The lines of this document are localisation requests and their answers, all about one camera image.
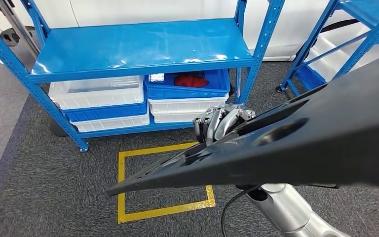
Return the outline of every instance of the red object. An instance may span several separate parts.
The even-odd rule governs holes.
[[[174,84],[186,87],[203,87],[208,84],[208,81],[194,75],[179,75],[175,77]]]

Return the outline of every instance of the yellow tape square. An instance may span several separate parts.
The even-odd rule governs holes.
[[[123,181],[125,178],[125,158],[126,157],[183,150],[183,149],[190,148],[194,146],[195,144],[197,144],[197,142],[120,152],[118,153],[118,182]],[[175,214],[175,213],[180,213],[180,212],[185,212],[185,211],[202,209],[206,207],[215,207],[216,201],[214,199],[213,187],[211,185],[207,185],[205,186],[205,189],[207,192],[207,200],[204,200],[204,201],[198,201],[198,202],[193,202],[193,203],[188,203],[188,204],[183,204],[183,205],[178,205],[178,206],[170,206],[170,207],[164,207],[164,208],[129,213],[129,214],[125,214],[125,194],[120,194],[118,195],[118,223],[120,224],[120,223],[124,223],[128,221],[137,221],[137,220],[147,219],[151,217],[164,216],[164,215],[170,215],[170,214]]]

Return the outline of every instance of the plastic storage bin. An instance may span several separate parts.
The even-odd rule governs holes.
[[[150,81],[149,76],[145,76],[148,98],[163,100],[224,97],[230,91],[227,69],[204,71],[204,78],[209,81],[204,87],[175,86],[174,79],[177,75],[174,73],[165,74],[163,81]]]
[[[142,103],[138,104],[62,110],[63,114],[66,115],[71,122],[145,115],[147,111],[148,105],[146,98],[144,98]]]
[[[152,113],[155,123],[167,122],[192,122],[194,118],[204,113],[205,110],[177,113]]]
[[[143,102],[143,76],[52,82],[49,97],[62,110]]]
[[[149,104],[152,113],[175,113],[190,111],[206,111],[210,107],[224,104],[228,99],[225,97],[213,98],[191,98],[191,99],[168,99],[168,100],[151,100]]]
[[[79,132],[91,132],[124,127],[144,126],[150,123],[149,109],[145,115],[72,122]]]
[[[321,55],[345,42],[351,40],[369,30],[364,24],[358,22],[352,25],[340,27],[331,31],[323,32],[319,34],[316,44],[311,48],[309,56],[306,58],[306,61],[314,58],[317,55]],[[362,43],[364,39],[361,39],[357,42],[354,42],[350,45],[342,47],[340,50],[337,50],[325,57],[319,59],[318,61],[311,63],[310,67],[321,74],[319,71],[324,71],[323,67],[326,67],[327,64],[330,65],[330,68],[326,72],[321,74],[326,82],[332,80],[335,74],[341,69],[345,62],[351,57],[355,52],[358,46]],[[357,64],[352,68],[352,71],[360,68],[368,63],[373,62],[374,60],[379,59],[379,44],[374,45],[370,51],[368,51]]]

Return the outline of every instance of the blue shelf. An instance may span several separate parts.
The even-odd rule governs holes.
[[[345,0],[339,6],[370,29],[379,23],[379,0]]]
[[[190,128],[190,127],[194,127],[192,122],[155,123],[153,116],[150,115],[149,125],[103,130],[103,131],[94,131],[94,132],[81,132],[78,135],[80,138],[92,138],[92,137],[115,136],[115,135],[124,135],[124,134],[139,133],[139,132],[154,132],[154,131],[161,131],[161,130],[172,130],[172,129]]]
[[[297,76],[308,91],[326,83],[325,80],[308,65],[299,68]]]
[[[249,67],[233,18],[52,29],[35,83]]]

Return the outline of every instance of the white box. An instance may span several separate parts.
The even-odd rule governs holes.
[[[124,127],[144,126],[148,125],[149,123],[149,108],[148,112],[145,115],[71,122],[71,124],[77,127],[79,132],[91,132]]]
[[[319,34],[316,44],[311,48],[309,56],[306,58],[306,61],[311,60],[317,55],[321,55],[361,34],[367,32],[369,30],[364,24],[358,22],[355,24],[351,24],[348,26],[340,27],[334,30],[330,30],[327,32],[323,32]],[[332,71],[332,68],[335,68],[335,73],[324,73],[321,76],[325,79],[326,82],[332,80],[335,74],[341,69],[341,67],[345,64],[345,62],[351,57],[351,55],[355,52],[358,46],[364,41],[365,38],[358,40],[350,45],[342,47],[340,50],[337,50],[325,57],[323,60],[318,60],[316,63],[312,63],[310,65],[311,68],[314,67],[320,68],[326,64],[331,65],[331,68],[328,69]],[[374,45],[352,68],[351,71],[360,68],[374,60],[379,59],[379,44]]]
[[[167,99],[151,100],[149,104],[152,113],[176,113],[176,112],[198,112],[206,111],[210,107],[224,104],[228,99],[225,97],[214,98],[191,98],[191,99]]]
[[[48,96],[62,110],[143,102],[143,76],[52,82]]]
[[[155,123],[192,122],[194,118],[205,113],[205,110],[175,113],[152,113]]]

